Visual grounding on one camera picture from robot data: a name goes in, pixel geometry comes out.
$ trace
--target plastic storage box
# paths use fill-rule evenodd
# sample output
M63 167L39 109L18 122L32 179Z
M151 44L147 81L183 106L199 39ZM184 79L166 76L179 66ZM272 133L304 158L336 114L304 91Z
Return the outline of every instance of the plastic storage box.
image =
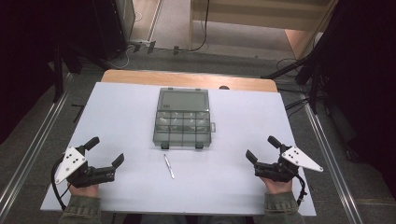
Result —
M211 123L207 90L161 88L153 141L162 149L209 147Z

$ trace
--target jacket sleeve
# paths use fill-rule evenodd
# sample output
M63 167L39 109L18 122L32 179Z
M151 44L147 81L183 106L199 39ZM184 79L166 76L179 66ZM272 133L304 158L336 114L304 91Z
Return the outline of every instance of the jacket sleeve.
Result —
M101 224L100 198L72 195L59 224Z
M262 224L302 224L303 217L298 213L298 205L292 192L265 194L264 217Z

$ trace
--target human hand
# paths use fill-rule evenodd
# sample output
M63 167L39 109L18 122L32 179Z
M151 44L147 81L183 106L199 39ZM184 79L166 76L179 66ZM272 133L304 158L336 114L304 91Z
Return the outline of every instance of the human hand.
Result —
M98 198L99 197L99 185L91 185L87 188L75 188L73 185L69 187L70 193L76 196L84 196L90 198Z
M260 179L264 182L270 194L291 192L292 180L289 181L288 183L285 183L285 182L276 182L272 179L267 179L264 177L260 177Z

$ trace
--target table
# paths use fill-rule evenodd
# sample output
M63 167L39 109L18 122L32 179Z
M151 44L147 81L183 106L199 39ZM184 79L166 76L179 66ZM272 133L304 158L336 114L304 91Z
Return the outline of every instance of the table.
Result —
M189 78L196 82L186 82ZM210 147L161 150L154 146L152 134L161 87L154 84L161 80L165 81L165 87L170 83L179 84L172 85L174 87L201 87L205 81L207 86L216 87L208 88L211 120L217 126ZM275 87L272 80L254 78L107 71L102 82L96 83L70 141L70 146L79 146L99 136L101 143L86 154L89 165L94 167L108 166L120 153L124 153L125 162L117 170L115 182L101 185L102 210L148 214L262 215L265 186L254 176L253 166L245 153L250 149L260 161L275 162L278 151L266 142L270 134L286 145L294 145L286 111L280 94L274 91L218 90L219 85L236 87L238 82L244 89L248 85L253 86L254 80L265 84L266 90ZM114 83L116 81L137 84ZM169 174L163 154L172 165L175 179ZM297 179L293 190L298 195L300 185ZM309 192L304 199L300 212L314 216L316 213ZM51 190L41 209L59 210Z
M192 22L204 21L208 0L191 0ZM208 21L285 29L296 59L303 58L318 32L323 32L338 0L210 0Z

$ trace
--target gray carpet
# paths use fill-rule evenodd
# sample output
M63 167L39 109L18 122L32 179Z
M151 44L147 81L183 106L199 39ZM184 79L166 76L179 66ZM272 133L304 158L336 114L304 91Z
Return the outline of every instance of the gray carpet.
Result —
M142 47L138 52L129 51L130 63L124 68L128 70L162 70L193 73L214 73L238 77L259 77L276 70L276 61L248 59L239 57L207 55L201 53L180 52L174 55L171 50L155 49L148 54L148 49ZM114 64L122 66L126 63L122 54ZM42 212L40 205L50 182L52 164L61 156L77 126L73 121L79 108L71 104L85 105L95 82L100 81L104 71L96 65L84 62L80 75L74 75L74 83L70 86L69 95L64 107L56 119L52 130L41 149L35 164L28 175L21 192L11 207L6 224L14 223L56 223L61 213ZM295 71L276 80L277 86L283 89L299 90L293 84ZM301 99L295 92L282 91L285 105ZM16 170L26 148L33 140L35 132L50 108L53 89L50 89L23 119L8 140L0 146L2 162L0 167L0 187L3 189L13 172ZM298 107L288 111L292 113ZM325 115L323 106L318 103L319 117L332 145L333 153L355 196L364 223L396 223L394 210L396 203L389 197L389 192L381 179L381 175L370 165L352 163L346 159L343 143L335 130L332 121ZM341 204L332 177L328 172L326 161L318 146L318 141L312 130L304 109L290 117L290 126L297 146L305 151L313 160L325 169L324 173L305 170L309 188L318 215L306 217L306 223L348 223L347 214ZM103 223L110 223L112 214L103 214ZM118 215L116 223L121 223L124 215Z

